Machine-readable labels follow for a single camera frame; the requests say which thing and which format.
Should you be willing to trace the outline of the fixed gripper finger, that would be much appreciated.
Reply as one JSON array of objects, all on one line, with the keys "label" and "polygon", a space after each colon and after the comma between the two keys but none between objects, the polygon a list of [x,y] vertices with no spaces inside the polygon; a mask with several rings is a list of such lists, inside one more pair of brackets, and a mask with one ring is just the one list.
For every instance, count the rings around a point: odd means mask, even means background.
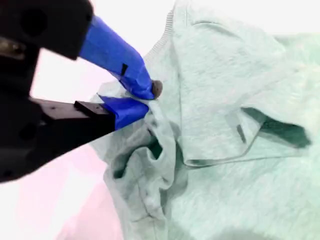
[{"label": "fixed gripper finger", "polygon": [[116,115],[99,103],[32,101],[42,110],[35,148],[29,154],[32,163],[48,163],[116,130]]}]

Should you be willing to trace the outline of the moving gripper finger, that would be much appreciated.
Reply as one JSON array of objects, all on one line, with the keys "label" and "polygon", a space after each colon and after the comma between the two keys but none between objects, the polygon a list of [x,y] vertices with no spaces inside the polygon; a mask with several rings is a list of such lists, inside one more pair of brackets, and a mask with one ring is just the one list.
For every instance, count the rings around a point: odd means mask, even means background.
[{"label": "moving gripper finger", "polygon": [[141,55],[101,18],[88,0],[21,0],[21,27],[41,48],[82,58],[111,73],[132,95],[153,100],[162,83],[152,80]]}]

